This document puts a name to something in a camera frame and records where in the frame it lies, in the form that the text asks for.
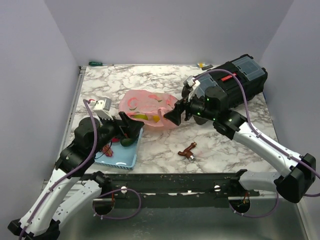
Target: marble countertop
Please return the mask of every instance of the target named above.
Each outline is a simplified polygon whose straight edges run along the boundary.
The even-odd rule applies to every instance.
[[[203,71],[196,66],[180,65],[118,65],[87,67],[72,122],[69,143],[79,121],[88,116],[83,99],[112,99],[111,113],[117,114],[118,104],[130,89],[168,93],[181,98],[183,81]],[[277,139],[272,120],[261,94],[252,99],[249,113],[253,124],[263,133]],[[236,109],[245,115],[244,105]],[[196,161],[190,162],[177,154],[192,142]],[[255,172],[273,171],[273,167],[247,147],[219,134],[211,122],[197,125],[193,118],[172,130],[146,129],[141,139],[134,170],[92,165],[87,173],[228,173],[240,169]]]

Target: wall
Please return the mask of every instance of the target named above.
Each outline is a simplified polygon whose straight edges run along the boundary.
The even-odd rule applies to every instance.
[[[295,0],[263,54],[269,73],[265,97],[279,141],[320,159],[320,1]],[[319,193],[317,179],[309,193]],[[307,198],[313,222],[320,220],[319,198]]]
[[[0,8],[0,239],[40,194],[60,147],[79,68],[43,0]]]
[[[259,60],[293,0],[45,0],[79,65]]]

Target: pink plastic bag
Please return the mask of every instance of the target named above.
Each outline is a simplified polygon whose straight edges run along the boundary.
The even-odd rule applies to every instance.
[[[166,93],[129,90],[119,103],[119,111],[146,125],[171,129],[176,125],[165,119],[164,114],[175,107],[176,101],[178,99]]]

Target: copper pipe fitting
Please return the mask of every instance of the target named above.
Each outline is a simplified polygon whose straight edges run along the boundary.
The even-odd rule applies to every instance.
[[[192,153],[192,151],[190,151],[190,150],[194,149],[196,146],[197,146],[197,143],[193,142],[185,150],[178,151],[178,155],[179,156],[185,156],[188,160],[194,161],[196,158],[195,158],[194,154]]]

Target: green screwdriver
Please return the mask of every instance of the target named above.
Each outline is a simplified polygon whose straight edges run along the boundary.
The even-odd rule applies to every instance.
[[[97,61],[90,61],[89,66],[92,66],[92,67],[108,66],[108,64],[104,64],[102,62],[97,62]]]

